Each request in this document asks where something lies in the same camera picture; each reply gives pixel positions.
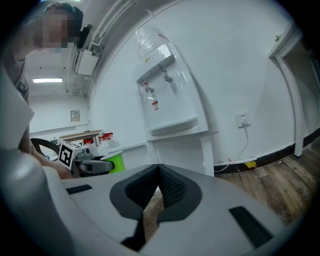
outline black slot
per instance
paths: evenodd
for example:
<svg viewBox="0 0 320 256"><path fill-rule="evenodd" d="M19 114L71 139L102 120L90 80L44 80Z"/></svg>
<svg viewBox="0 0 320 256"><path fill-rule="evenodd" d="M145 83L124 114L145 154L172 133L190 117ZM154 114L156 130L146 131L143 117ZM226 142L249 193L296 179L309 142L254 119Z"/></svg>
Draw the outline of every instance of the black slot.
<svg viewBox="0 0 320 256"><path fill-rule="evenodd" d="M264 245L273 237L243 206L231 208L229 209L229 212L232 214L254 247L258 248Z"/></svg>
<svg viewBox="0 0 320 256"><path fill-rule="evenodd" d="M76 193L83 192L83 191L90 190L90 189L92 189L92 187L90 185L86 184L86 185L74 186L74 187L67 188L66 191L68 192L69 195L72 195L72 194L76 194Z"/></svg>

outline gray t-shirt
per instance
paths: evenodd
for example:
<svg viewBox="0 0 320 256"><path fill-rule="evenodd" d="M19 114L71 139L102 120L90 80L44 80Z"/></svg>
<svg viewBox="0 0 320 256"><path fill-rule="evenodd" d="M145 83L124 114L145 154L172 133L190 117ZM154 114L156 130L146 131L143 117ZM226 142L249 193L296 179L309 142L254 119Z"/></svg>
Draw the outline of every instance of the gray t-shirt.
<svg viewBox="0 0 320 256"><path fill-rule="evenodd" d="M14 87L21 93L24 100L29 104L29 83L25 72L25 60L17 61L14 56L13 43L8 43L2 54L3 66L11 79ZM19 149L25 153L36 151L29 139L29 126L25 130L19 144Z"/></svg>

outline black rubber pad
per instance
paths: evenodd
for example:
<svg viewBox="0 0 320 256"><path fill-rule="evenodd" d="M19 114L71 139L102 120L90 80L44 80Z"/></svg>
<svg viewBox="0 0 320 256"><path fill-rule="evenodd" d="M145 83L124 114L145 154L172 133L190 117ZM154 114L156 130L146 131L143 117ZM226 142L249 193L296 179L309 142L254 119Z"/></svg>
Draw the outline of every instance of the black rubber pad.
<svg viewBox="0 0 320 256"><path fill-rule="evenodd" d="M67 188L66 191L68 192L69 195L71 195L71 194L76 194L76 193L83 192L90 189L92 189L92 187L86 184L86 185Z"/></svg>
<svg viewBox="0 0 320 256"><path fill-rule="evenodd" d="M264 245L273 237L243 206L231 208L229 211L254 247Z"/></svg>
<svg viewBox="0 0 320 256"><path fill-rule="evenodd" d="M196 182L163 164L154 164L116 183L111 188L110 200L123 217L140 220L158 186L164 203L158 223L183 220L202 199Z"/></svg>

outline wooden floor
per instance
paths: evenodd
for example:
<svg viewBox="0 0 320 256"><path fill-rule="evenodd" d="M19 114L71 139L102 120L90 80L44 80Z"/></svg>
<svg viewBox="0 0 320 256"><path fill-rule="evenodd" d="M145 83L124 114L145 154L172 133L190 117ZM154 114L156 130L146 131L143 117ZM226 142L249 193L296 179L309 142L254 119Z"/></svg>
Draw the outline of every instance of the wooden floor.
<svg viewBox="0 0 320 256"><path fill-rule="evenodd" d="M299 158L287 156L254 170L217 174L246 191L272 209L285 224L296 220L308 209L320 179L320 138L303 149ZM145 238L157 231L157 216L164 209L161 193L151 199L143 212Z"/></svg>

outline white wall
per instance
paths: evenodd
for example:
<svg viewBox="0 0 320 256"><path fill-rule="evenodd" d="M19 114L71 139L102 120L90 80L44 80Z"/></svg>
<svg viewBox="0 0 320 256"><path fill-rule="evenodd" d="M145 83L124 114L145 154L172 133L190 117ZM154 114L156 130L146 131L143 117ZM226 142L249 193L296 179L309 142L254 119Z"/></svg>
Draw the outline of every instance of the white wall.
<svg viewBox="0 0 320 256"><path fill-rule="evenodd" d="M83 97L39 96L30 98L34 116L30 122L30 138L47 141L59 136L82 133L88 130L88 103ZM71 122L70 111L80 111L80 121ZM50 157L56 154L41 146Z"/></svg>
<svg viewBox="0 0 320 256"><path fill-rule="evenodd" d="M124 31L101 57L89 95L90 128L113 132L120 145L145 140L131 78L139 63L135 41L131 37L121 46L142 21L133 22L141 10L126 16L123 24L131 24L131 31ZM288 23L282 9L264 0L185 0L147 22L174 42L194 76L207 119L219 131L211 135L215 163L226 162L245 145L235 117L241 111L249 112L251 125L249 145L237 159L260 157L294 143L289 90L268 59L275 36Z"/></svg>

